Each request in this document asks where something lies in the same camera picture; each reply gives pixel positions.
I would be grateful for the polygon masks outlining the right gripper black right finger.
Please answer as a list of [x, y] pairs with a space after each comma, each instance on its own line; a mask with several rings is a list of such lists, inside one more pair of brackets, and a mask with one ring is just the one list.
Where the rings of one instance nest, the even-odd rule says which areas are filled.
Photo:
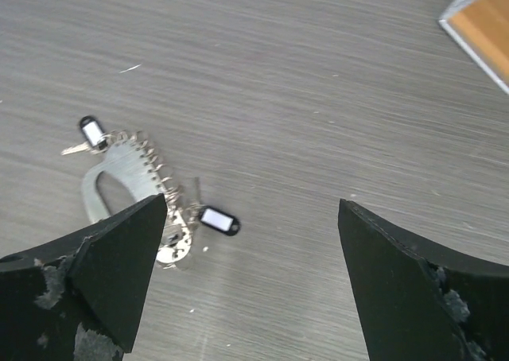
[[338, 230], [371, 360], [506, 360], [508, 268], [341, 200]]

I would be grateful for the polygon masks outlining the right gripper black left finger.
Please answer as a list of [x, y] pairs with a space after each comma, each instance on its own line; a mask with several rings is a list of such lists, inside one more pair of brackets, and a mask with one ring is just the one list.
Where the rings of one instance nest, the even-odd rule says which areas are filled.
[[4, 360], [120, 360], [132, 351], [165, 226], [162, 195], [1, 260]]

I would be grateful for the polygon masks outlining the silver keys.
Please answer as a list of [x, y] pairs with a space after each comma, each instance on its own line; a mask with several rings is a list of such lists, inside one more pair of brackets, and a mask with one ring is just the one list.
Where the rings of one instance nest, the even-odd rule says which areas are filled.
[[194, 195], [185, 196], [184, 186], [144, 132], [107, 132], [93, 115], [82, 117], [78, 127], [85, 142], [63, 149], [61, 154], [88, 152], [102, 157], [100, 163], [85, 173], [81, 183], [81, 195], [91, 223], [111, 216], [98, 190], [99, 177], [107, 174], [116, 179], [136, 202], [152, 195], [164, 196], [167, 215], [155, 258], [164, 269], [177, 267], [190, 255], [200, 225], [226, 236], [239, 233], [241, 223], [236, 216], [202, 202], [199, 178], [193, 180]]

